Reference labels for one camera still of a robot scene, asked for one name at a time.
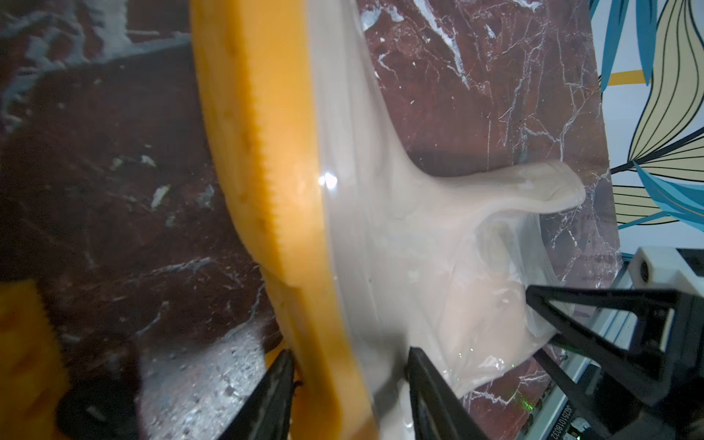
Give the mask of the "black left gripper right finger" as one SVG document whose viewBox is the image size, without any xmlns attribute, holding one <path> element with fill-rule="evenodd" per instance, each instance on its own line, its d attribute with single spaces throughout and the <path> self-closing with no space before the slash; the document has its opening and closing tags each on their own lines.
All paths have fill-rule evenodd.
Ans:
<svg viewBox="0 0 704 440">
<path fill-rule="evenodd" d="M 416 439 L 488 440 L 421 348 L 409 349 L 405 377 Z"/>
</svg>

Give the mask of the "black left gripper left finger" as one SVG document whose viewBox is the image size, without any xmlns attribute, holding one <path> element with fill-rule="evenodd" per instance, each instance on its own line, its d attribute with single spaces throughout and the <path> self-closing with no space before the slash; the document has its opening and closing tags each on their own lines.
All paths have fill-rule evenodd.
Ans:
<svg viewBox="0 0 704 440">
<path fill-rule="evenodd" d="M 284 349 L 218 439 L 287 439 L 296 388 L 293 352 Z"/>
</svg>

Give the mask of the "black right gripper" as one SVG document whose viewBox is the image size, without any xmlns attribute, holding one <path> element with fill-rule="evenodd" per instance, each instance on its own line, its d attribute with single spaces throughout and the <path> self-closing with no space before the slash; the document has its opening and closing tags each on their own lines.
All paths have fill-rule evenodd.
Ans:
<svg viewBox="0 0 704 440">
<path fill-rule="evenodd" d="M 601 367 L 593 390 L 571 402 L 582 439 L 703 436 L 703 252 L 642 247 L 628 265 L 632 287 L 589 290 L 531 285 L 526 302 L 568 346 Z M 584 324 L 565 312 L 584 305 L 634 328 Z"/>
</svg>

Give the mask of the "beige boot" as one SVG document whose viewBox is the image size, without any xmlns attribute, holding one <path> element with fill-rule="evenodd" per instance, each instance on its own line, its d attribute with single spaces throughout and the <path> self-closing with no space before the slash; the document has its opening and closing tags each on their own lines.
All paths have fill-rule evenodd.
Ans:
<svg viewBox="0 0 704 440">
<path fill-rule="evenodd" d="M 302 386 L 292 439 L 408 439 L 421 348 L 460 400 L 555 334 L 539 217 L 581 205 L 561 161 L 434 177 L 393 127 L 353 1 L 194 1 L 203 119 L 236 232 Z"/>
<path fill-rule="evenodd" d="M 69 390 L 62 350 L 33 280 L 1 283 L 1 437 L 64 439 L 56 410 Z"/>
</svg>

